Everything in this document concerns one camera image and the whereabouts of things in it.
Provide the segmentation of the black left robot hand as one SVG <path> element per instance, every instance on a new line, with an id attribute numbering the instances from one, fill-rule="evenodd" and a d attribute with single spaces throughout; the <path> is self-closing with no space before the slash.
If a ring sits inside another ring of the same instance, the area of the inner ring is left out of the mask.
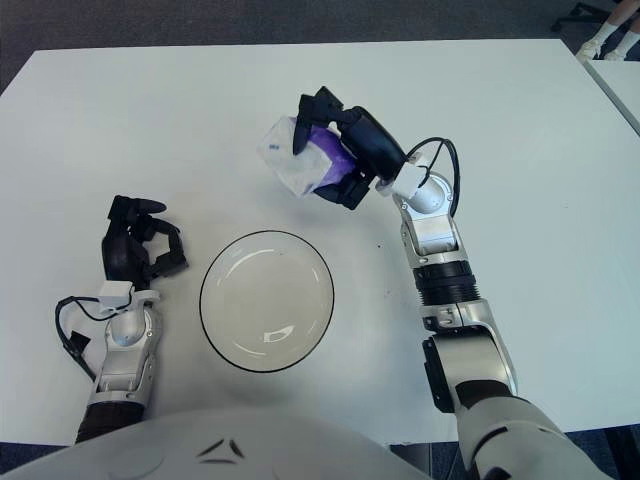
<path id="1" fill-rule="evenodd" d="M 164 203 L 116 195 L 108 213 L 110 224 L 101 250 L 107 280 L 129 281 L 147 290 L 153 280 L 175 275 L 188 267 L 180 230 L 154 217 L 167 209 Z M 167 237 L 169 250 L 151 262 L 144 244 L 156 234 Z"/>

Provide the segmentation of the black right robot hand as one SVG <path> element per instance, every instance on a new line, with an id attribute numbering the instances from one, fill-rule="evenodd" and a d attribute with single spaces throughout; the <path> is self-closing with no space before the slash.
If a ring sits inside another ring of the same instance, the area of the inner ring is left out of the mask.
<path id="1" fill-rule="evenodd" d="M 355 209 L 369 192 L 374 179 L 394 180 L 407 155 L 393 136 L 363 107 L 344 109 L 326 87 L 315 95 L 303 94 L 298 105 L 293 134 L 293 153 L 300 154 L 312 135 L 327 132 L 334 123 L 330 141 L 322 141 L 327 156 L 338 171 L 332 180 L 322 180 L 312 192 L 324 200 Z"/>

